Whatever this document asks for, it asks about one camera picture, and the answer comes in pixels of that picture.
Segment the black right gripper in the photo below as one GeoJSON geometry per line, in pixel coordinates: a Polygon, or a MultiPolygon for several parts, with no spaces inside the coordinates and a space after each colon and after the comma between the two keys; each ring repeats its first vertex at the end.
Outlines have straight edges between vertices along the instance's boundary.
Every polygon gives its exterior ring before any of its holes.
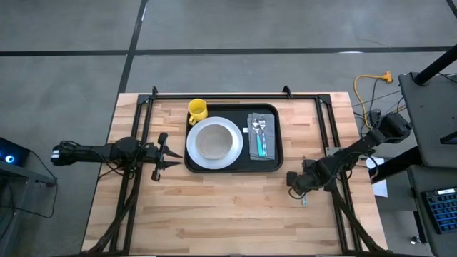
{"type": "Polygon", "coordinates": [[[306,195],[320,188],[328,192],[334,191],[334,160],[332,158],[305,160],[301,175],[293,171],[286,174],[286,185],[298,195],[306,195]]]}

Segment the silver knife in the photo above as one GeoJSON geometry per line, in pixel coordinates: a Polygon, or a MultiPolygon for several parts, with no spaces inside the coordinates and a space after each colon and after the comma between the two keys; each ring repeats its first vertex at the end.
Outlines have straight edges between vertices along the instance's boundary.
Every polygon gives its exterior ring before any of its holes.
{"type": "MultiPolygon", "coordinates": [[[[302,166],[303,166],[303,172],[305,171],[306,169],[306,157],[303,155],[303,163],[302,163],[302,166]]],[[[308,201],[307,201],[307,198],[306,198],[306,195],[304,194],[303,195],[303,198],[301,199],[302,201],[302,205],[303,206],[307,206],[308,205],[308,201]]]]}

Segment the white round plate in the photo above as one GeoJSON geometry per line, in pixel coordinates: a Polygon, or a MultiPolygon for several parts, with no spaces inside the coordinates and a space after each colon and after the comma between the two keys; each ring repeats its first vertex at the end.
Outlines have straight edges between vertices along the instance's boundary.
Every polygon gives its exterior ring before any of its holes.
{"type": "Polygon", "coordinates": [[[233,164],[237,158],[241,155],[241,151],[243,148],[243,135],[241,130],[238,126],[222,117],[214,116],[204,119],[203,121],[198,122],[195,126],[193,126],[190,131],[187,133],[186,136],[186,153],[190,157],[190,159],[199,165],[202,168],[210,169],[210,170],[219,170],[226,168],[233,164]],[[233,145],[229,153],[220,159],[207,159],[204,158],[196,149],[196,136],[197,133],[205,126],[210,124],[218,124],[225,126],[233,136],[233,145]]]}

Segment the off-white ceramic bowl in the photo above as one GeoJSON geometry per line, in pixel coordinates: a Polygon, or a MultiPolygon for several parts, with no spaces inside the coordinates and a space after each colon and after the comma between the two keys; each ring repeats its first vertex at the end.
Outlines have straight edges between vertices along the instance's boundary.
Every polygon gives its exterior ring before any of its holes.
{"type": "Polygon", "coordinates": [[[222,125],[210,124],[203,127],[196,136],[196,149],[207,159],[226,156],[233,145],[231,132],[222,125]]]}

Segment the grey cloth napkin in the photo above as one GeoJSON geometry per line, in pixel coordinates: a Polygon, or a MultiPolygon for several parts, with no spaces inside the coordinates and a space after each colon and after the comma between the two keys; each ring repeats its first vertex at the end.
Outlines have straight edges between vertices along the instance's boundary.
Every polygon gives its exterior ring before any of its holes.
{"type": "Polygon", "coordinates": [[[274,160],[276,151],[276,138],[275,138],[275,116],[273,114],[259,114],[252,113],[247,118],[248,125],[248,146],[249,146],[249,158],[252,161],[267,161],[274,160]],[[265,156],[258,154],[256,131],[252,128],[253,118],[265,121],[265,128],[259,129],[260,142],[263,143],[263,132],[266,140],[266,152],[265,156]]]}

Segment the yellow mug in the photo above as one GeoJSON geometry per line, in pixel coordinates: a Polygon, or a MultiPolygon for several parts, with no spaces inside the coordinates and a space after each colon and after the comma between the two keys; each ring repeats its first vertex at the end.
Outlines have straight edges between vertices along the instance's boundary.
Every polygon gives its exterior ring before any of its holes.
{"type": "Polygon", "coordinates": [[[188,111],[189,124],[192,126],[208,117],[207,104],[203,99],[191,100],[188,104],[188,111]]]}

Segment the silver fork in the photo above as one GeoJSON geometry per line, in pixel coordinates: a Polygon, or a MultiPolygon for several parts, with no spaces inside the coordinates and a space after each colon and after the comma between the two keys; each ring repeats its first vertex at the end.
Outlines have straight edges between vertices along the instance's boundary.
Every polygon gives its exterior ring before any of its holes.
{"type": "Polygon", "coordinates": [[[263,156],[267,156],[266,135],[265,135],[266,121],[264,118],[260,118],[259,121],[260,121],[261,133],[262,133],[263,156]]]}

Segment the teal-handled spoon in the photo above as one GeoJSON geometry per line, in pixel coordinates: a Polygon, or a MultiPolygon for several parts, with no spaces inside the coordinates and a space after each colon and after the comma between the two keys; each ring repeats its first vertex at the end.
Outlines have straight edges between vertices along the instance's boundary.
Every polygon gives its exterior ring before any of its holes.
{"type": "Polygon", "coordinates": [[[256,132],[256,143],[257,143],[258,155],[260,157],[263,157],[263,146],[262,146],[261,139],[260,139],[260,122],[258,119],[253,118],[252,128],[256,132]]]}

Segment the black plastic tray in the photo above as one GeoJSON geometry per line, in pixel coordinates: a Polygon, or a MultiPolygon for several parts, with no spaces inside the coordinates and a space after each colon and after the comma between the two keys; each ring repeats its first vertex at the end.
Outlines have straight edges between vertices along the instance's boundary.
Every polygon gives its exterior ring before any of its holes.
{"type": "MultiPolygon", "coordinates": [[[[281,140],[281,125],[278,110],[271,104],[257,103],[257,104],[209,104],[209,117],[222,117],[234,122],[241,130],[243,135],[243,148],[241,155],[230,166],[219,169],[210,170],[202,168],[194,163],[188,154],[185,152],[184,163],[187,169],[194,173],[266,173],[274,172],[280,169],[283,165],[283,145],[281,140]],[[249,114],[273,114],[275,116],[275,138],[276,138],[276,151],[275,159],[267,161],[252,161],[249,158],[249,140],[248,133],[243,133],[243,128],[247,127],[247,118],[249,114]]],[[[186,127],[187,133],[193,126],[186,127]]]]}

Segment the white paper sheet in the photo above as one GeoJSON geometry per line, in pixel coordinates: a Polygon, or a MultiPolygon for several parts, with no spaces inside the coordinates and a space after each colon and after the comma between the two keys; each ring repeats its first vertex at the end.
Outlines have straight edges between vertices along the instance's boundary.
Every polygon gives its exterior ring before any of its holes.
{"type": "MultiPolygon", "coordinates": [[[[367,158],[366,159],[366,166],[368,168],[375,168],[377,163],[378,165],[381,165],[385,162],[383,158],[374,158],[372,161],[371,159],[367,158]]],[[[388,198],[388,188],[387,188],[387,183],[386,180],[382,180],[380,182],[374,183],[372,185],[373,192],[375,196],[383,197],[383,198],[388,198]]]]}

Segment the black cart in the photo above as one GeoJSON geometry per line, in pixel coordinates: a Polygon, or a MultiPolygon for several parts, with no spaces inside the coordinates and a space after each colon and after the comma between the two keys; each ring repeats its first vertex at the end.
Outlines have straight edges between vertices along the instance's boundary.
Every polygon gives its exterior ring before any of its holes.
{"type": "Polygon", "coordinates": [[[412,74],[401,74],[398,80],[422,162],[431,167],[457,168],[457,143],[441,142],[457,132],[457,83],[434,76],[420,86],[412,74]]]}

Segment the blue-lit keyboard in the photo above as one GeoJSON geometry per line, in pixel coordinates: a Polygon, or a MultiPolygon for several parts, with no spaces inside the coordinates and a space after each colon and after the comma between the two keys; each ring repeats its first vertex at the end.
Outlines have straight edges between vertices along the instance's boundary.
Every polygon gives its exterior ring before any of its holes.
{"type": "Polygon", "coordinates": [[[424,191],[421,197],[436,233],[457,232],[457,188],[424,191]]]}

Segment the computer with blue light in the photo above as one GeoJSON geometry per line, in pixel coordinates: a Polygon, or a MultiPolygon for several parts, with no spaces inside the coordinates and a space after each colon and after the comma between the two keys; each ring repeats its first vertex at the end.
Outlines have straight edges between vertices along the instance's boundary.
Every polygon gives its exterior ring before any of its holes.
{"type": "Polygon", "coordinates": [[[24,167],[30,150],[0,137],[0,161],[24,167]]]}

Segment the black pole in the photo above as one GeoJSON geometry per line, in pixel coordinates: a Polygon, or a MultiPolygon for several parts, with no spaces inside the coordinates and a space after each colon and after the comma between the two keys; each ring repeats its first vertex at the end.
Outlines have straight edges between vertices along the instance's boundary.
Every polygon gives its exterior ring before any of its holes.
{"type": "Polygon", "coordinates": [[[413,77],[413,80],[418,85],[424,85],[436,74],[440,73],[447,66],[457,60],[457,44],[449,49],[446,53],[436,59],[432,64],[413,77]]]}

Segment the black metal table frame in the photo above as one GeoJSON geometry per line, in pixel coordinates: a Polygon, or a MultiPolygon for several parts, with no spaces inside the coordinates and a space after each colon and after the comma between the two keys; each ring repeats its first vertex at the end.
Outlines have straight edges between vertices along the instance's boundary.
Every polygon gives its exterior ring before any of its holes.
{"type": "Polygon", "coordinates": [[[121,224],[111,250],[126,255],[313,255],[363,249],[330,193],[305,202],[288,194],[286,173],[304,158],[358,140],[348,94],[206,93],[210,104],[268,103],[279,113],[283,164],[267,173],[193,173],[184,165],[152,181],[143,168],[133,218],[121,224]]]}

